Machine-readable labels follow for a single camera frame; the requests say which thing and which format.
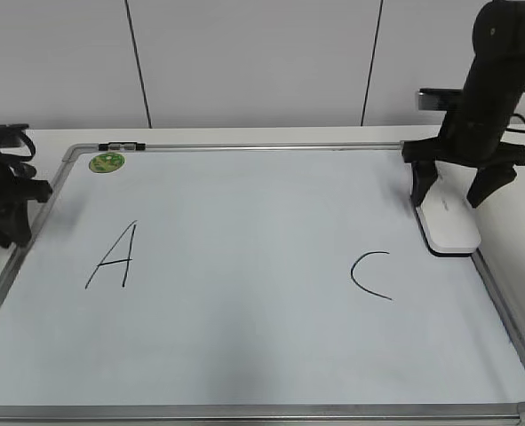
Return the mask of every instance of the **green sticker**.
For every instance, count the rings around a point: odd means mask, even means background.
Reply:
[[[94,173],[110,173],[123,166],[123,155],[118,153],[104,153],[94,157],[88,168]]]

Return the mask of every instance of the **white table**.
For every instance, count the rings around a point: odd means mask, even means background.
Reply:
[[[437,126],[342,127],[283,129],[190,129],[190,130],[32,130],[37,146],[33,161],[38,177],[51,180],[69,146],[110,141],[138,141],[146,144],[267,144],[394,142],[428,138]],[[524,143],[525,135],[507,134],[504,141]],[[453,176],[466,188],[473,170],[452,168]],[[525,322],[525,168],[518,168],[513,184],[501,189],[477,210],[483,239],[482,252],[496,280],[507,293],[514,293],[518,321]],[[0,272],[10,255],[0,248]]]

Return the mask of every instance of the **wall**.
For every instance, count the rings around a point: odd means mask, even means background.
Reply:
[[[415,92],[462,86],[485,3],[0,0],[0,122],[439,123],[442,113],[417,111]]]

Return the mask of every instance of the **whiteboard eraser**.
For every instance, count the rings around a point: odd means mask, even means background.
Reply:
[[[470,256],[481,244],[473,209],[441,177],[416,207],[416,214],[426,245],[435,256]]]

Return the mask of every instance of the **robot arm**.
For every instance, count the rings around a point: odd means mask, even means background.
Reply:
[[[435,161],[478,169],[467,194],[473,207],[515,179],[514,165],[525,165],[525,146],[501,142],[525,91],[525,2],[486,4],[473,26],[473,49],[464,89],[450,102],[439,135],[402,147],[412,164],[415,206],[437,179]]]

